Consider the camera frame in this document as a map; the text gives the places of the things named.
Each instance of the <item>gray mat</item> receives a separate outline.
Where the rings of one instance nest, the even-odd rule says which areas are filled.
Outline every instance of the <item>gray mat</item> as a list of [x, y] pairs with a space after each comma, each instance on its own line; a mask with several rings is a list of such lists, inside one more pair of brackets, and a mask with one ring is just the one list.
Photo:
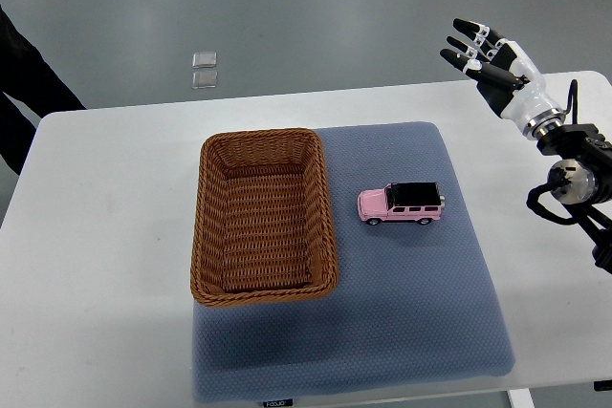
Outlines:
[[[317, 130], [339, 251], [325, 298], [193, 315], [199, 402], [270, 400], [502, 376], [514, 355], [446, 147], [424, 122]], [[430, 225], [369, 226], [364, 189], [437, 182]]]

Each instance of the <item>robot finger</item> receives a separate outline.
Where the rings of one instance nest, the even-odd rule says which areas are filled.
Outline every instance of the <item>robot finger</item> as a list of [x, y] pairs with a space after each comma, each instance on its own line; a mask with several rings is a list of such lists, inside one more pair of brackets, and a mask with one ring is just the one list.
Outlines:
[[501, 33], [484, 24], [455, 18], [452, 22], [452, 26], [460, 33], [466, 35], [478, 47], [481, 47], [481, 49], [484, 44], [488, 43], [488, 49], [483, 50], [484, 54], [493, 51], [492, 54], [494, 55], [494, 50], [499, 50], [504, 43], [508, 42], [506, 37]]
[[508, 71], [493, 66], [489, 62], [474, 58], [469, 59], [453, 50], [444, 49], [440, 51], [440, 56], [469, 78], [509, 93], [522, 89], [529, 82], [526, 78], [519, 78]]
[[455, 37], [448, 36], [447, 42], [450, 46], [455, 47], [470, 59], [478, 59], [479, 61], [489, 62], [489, 59], [481, 50], [473, 48], [470, 45], [463, 43], [461, 40], [457, 40]]

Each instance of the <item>cable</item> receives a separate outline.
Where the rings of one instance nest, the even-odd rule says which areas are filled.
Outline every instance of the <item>cable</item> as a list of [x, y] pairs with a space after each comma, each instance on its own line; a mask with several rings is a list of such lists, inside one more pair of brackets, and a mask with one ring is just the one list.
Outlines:
[[560, 188], [565, 184], [567, 184], [567, 181], [562, 180], [548, 182], [544, 185], [537, 186], [527, 195], [527, 207], [529, 207], [536, 215], [538, 215], [542, 219], [546, 219], [549, 222], [553, 222], [554, 224], [575, 225], [578, 222], [575, 218], [572, 217], [569, 219], [564, 219], [563, 217], [559, 217], [557, 214], [554, 214], [539, 202], [539, 197], [542, 196], [544, 193], [556, 190], [557, 188]]
[[570, 83], [565, 115], [569, 115], [570, 112], [572, 112], [572, 124], [578, 124], [578, 81], [575, 79]]

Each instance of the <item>car window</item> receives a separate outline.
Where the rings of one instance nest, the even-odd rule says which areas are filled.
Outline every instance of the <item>car window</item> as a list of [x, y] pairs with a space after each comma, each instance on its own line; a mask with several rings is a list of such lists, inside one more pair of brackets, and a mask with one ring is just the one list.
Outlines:
[[384, 193], [386, 195], [386, 208], [390, 209], [391, 207], [393, 207], [393, 190], [391, 190], [391, 187], [388, 186], [384, 190]]

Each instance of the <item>black car roof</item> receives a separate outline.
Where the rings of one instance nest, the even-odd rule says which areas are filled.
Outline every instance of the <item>black car roof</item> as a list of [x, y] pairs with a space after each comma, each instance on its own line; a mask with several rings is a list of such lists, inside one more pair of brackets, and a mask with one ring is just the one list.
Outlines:
[[436, 182], [392, 183], [394, 205], [440, 205]]

